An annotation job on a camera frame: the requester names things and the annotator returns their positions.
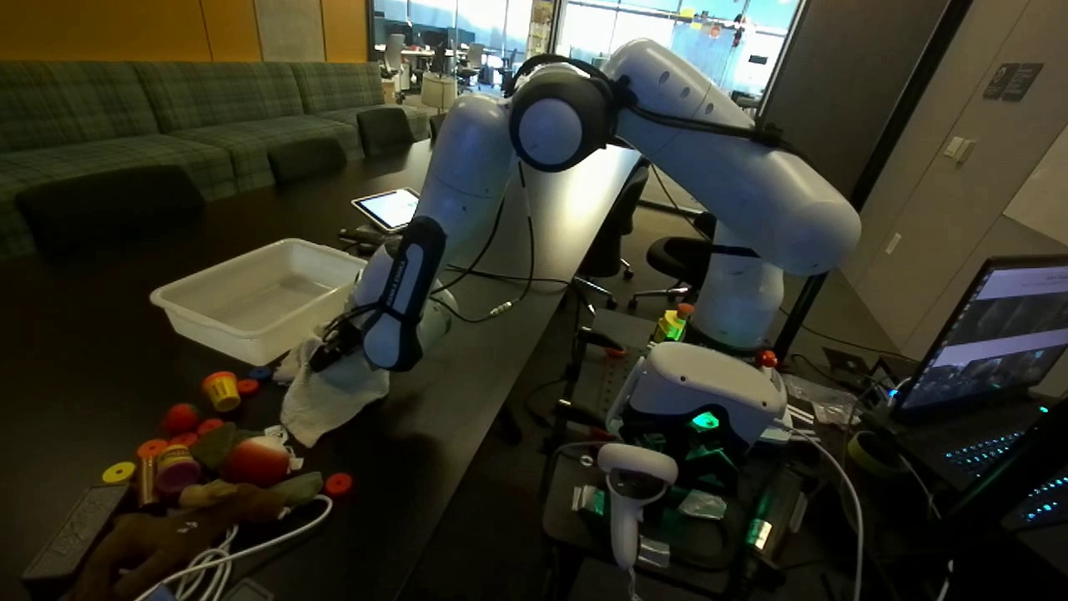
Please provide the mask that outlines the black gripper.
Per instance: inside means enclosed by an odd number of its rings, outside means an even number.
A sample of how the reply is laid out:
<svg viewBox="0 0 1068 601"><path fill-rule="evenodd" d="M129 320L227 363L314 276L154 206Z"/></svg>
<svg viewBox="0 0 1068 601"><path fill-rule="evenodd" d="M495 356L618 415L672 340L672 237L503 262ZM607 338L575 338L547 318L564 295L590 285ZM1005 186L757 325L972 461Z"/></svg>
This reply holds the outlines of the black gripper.
<svg viewBox="0 0 1068 601"><path fill-rule="evenodd" d="M314 373L334 367L337 360L350 356L362 348L364 334L347 320L337 318L324 328L321 345L314 348L306 367Z"/></svg>

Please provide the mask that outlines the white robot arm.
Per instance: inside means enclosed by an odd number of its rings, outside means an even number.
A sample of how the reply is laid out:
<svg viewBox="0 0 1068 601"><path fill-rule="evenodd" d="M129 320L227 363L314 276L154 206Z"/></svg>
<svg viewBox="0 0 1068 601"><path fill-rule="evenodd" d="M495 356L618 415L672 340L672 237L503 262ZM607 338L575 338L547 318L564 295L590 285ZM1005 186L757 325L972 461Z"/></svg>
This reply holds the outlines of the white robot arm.
<svg viewBox="0 0 1068 601"><path fill-rule="evenodd" d="M572 173L607 148L663 172L716 217L720 254L703 270L696 328L720 348L762 348L786 282L835 270L861 240L850 202L663 43L628 40L601 66L537 53L503 94L452 108L412 225L371 254L311 363L413 367L424 309L452 287L445 263L482 251L510 186Z"/></svg>

